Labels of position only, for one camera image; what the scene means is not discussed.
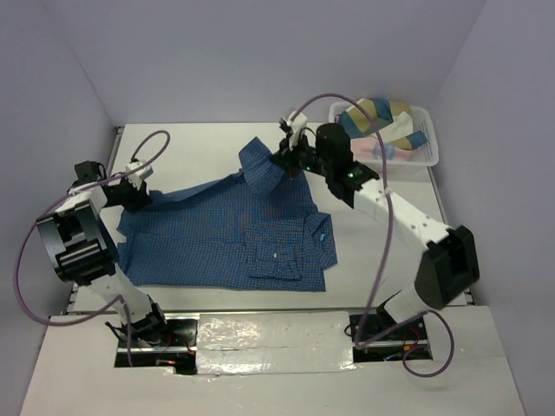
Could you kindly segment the blue checked long sleeve shirt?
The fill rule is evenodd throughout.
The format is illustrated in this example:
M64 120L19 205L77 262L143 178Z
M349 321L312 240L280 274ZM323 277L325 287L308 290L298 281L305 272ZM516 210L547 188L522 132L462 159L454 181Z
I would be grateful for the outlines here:
M254 138L240 168L123 212L121 270L136 286L322 292L336 265L332 220L318 210L304 175L289 178Z

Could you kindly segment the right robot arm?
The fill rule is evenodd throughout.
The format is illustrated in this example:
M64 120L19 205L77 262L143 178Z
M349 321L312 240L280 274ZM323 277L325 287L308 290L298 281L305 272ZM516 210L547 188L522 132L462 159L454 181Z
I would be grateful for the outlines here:
M340 125L321 125L314 146L305 126L281 120L279 127L285 136L271 157L274 164L291 176L309 172L324 178L334 197L385 226L388 242L397 237L421 257L408 285L377 307L379 333L372 341L397 338L409 323L444 309L479 280L473 233L434 220L388 188L383 174L354 159Z

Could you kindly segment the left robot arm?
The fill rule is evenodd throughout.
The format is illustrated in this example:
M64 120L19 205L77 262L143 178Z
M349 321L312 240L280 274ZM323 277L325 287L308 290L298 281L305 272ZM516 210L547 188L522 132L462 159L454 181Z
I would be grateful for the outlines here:
M159 305L135 287L119 266L116 243L101 220L101 210L121 206L135 213L152 203L146 178L153 169L136 158L107 182L95 161L75 165L76 181L54 212L36 220L55 273L64 282L87 287L106 302L116 300L121 332L140 345L157 346L170 334Z

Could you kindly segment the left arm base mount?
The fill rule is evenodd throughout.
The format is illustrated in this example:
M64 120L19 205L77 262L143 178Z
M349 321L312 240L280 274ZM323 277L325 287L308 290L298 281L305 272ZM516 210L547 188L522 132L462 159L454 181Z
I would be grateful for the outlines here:
M133 341L130 350L127 350L122 331L117 331L114 366L162 367L176 374L195 375L199 318L175 315L166 320L167 330L155 346L145 341Z

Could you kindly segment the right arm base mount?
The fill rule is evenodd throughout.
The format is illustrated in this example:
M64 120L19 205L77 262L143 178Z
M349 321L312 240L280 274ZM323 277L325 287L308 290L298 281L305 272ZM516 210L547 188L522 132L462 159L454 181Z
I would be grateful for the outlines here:
M361 341L380 334L395 324L386 313L384 302L374 312L369 313L362 329ZM428 333L423 318L398 328L364 349L353 347L355 363L371 361L401 361L403 355L411 351L409 360L431 360Z

